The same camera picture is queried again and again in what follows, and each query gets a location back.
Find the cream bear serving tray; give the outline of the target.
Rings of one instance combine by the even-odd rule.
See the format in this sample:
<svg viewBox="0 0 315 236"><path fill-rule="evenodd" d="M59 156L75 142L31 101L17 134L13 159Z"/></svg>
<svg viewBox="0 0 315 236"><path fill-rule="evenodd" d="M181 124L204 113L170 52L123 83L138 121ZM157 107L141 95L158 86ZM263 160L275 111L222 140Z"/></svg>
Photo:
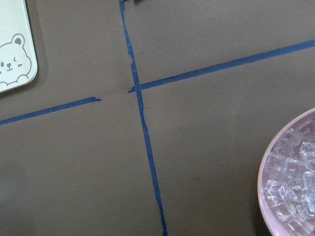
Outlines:
<svg viewBox="0 0 315 236"><path fill-rule="evenodd" d="M37 59L24 0L0 2L0 91L29 84L37 74Z"/></svg>

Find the clear ice cubes pile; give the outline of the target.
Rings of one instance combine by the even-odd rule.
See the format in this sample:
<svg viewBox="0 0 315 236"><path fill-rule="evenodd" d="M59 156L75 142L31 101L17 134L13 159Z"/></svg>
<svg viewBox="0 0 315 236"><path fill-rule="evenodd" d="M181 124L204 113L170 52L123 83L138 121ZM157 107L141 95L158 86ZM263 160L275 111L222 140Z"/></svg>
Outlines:
<svg viewBox="0 0 315 236"><path fill-rule="evenodd" d="M315 121L288 128L265 161L264 194L293 236L315 233Z"/></svg>

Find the pink bowl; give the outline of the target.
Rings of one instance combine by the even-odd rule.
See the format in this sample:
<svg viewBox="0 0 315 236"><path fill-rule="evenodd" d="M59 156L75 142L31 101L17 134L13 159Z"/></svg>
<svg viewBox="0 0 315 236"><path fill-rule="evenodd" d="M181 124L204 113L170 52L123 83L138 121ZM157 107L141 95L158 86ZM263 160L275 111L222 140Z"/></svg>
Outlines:
<svg viewBox="0 0 315 236"><path fill-rule="evenodd" d="M257 199L259 202L260 212L263 217L264 223L268 228L268 231L272 236L291 236L292 234L285 228L285 226L279 221L275 213L272 211L271 207L268 204L267 197L264 193L264 182L267 179L267 175L264 172L264 165L267 159L269 152L272 147L275 145L279 137L290 127L294 127L296 124L299 124L305 121L307 118L315 117L315 109L312 108L292 121L290 121L286 126L284 126L271 140L269 143L259 166L259 172L257 177Z"/></svg>

